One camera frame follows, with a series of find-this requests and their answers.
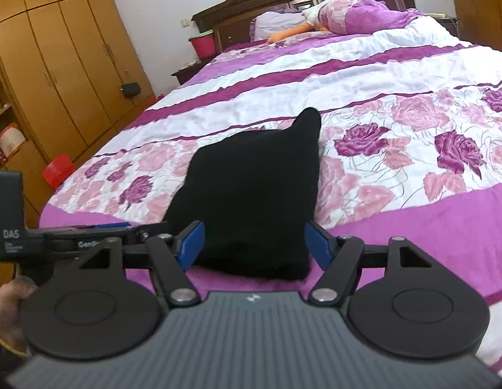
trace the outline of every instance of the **orange plush leg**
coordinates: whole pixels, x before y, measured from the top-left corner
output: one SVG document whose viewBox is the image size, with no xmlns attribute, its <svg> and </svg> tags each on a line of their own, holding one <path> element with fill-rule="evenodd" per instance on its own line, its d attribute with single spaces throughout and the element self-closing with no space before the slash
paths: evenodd
<svg viewBox="0 0 502 389">
<path fill-rule="evenodd" d="M 284 30 L 283 32 L 273 33 L 269 37 L 269 39 L 267 39 L 267 43 L 273 44 L 275 42 L 281 41 L 282 39 L 297 35 L 298 33 L 310 32 L 311 30 L 312 26 L 309 23 L 304 23 L 303 25 L 299 25 L 296 28 Z"/>
</svg>

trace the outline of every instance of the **finger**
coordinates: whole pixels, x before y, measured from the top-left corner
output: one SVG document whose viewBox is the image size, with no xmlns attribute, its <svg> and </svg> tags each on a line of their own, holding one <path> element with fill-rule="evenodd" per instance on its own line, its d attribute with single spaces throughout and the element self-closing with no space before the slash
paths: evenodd
<svg viewBox="0 0 502 389">
<path fill-rule="evenodd" d="M 24 278 L 17 277 L 0 287 L 0 305 L 3 303 L 17 303 L 19 300 L 28 298 L 37 288 L 35 284 L 27 282 Z"/>
</svg>

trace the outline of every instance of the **bed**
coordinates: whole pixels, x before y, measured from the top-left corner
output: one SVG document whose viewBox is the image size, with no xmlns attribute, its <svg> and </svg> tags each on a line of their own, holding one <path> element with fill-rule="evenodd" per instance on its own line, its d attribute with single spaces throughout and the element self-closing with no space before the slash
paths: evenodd
<svg viewBox="0 0 502 389">
<path fill-rule="evenodd" d="M 459 41 L 423 15 L 371 35 L 249 42 L 255 16 L 320 1 L 227 0 L 195 15 L 201 31 L 215 31 L 220 55 L 79 168 L 40 226 L 158 222 L 198 148 L 288 127 L 316 107 L 316 221 L 368 244 L 404 235 L 476 288 L 491 312 L 478 357 L 502 375 L 502 53 Z M 306 296 L 320 274 L 315 262 L 302 282 L 188 272 L 203 295 L 231 288 Z M 361 285 L 382 274 L 365 270 Z M 151 288 L 146 271 L 127 276 Z"/>
</svg>

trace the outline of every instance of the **white pillow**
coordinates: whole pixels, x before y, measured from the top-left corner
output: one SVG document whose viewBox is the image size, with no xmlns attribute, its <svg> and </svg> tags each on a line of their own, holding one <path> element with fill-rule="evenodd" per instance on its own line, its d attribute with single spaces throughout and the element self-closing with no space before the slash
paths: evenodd
<svg viewBox="0 0 502 389">
<path fill-rule="evenodd" d="M 256 18 L 254 41 L 269 39 L 276 32 L 295 28 L 306 23 L 301 13 L 275 13 L 265 12 Z"/>
</svg>

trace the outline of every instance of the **cabinet handle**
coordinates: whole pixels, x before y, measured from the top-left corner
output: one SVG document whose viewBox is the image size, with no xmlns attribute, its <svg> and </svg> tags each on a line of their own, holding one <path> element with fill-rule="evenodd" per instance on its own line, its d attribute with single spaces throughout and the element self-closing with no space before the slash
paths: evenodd
<svg viewBox="0 0 502 389">
<path fill-rule="evenodd" d="M 44 72 L 44 77 L 45 77 L 45 81 L 48 83 L 48 85 L 53 87 L 53 82 L 51 81 L 51 79 L 49 78 L 49 75 L 46 72 Z"/>
<path fill-rule="evenodd" d="M 110 45 L 109 44 L 105 44 L 105 48 L 107 49 L 107 54 L 109 54 L 109 57 L 112 58 L 112 59 L 114 59 L 114 53 L 110 49 Z"/>
</svg>

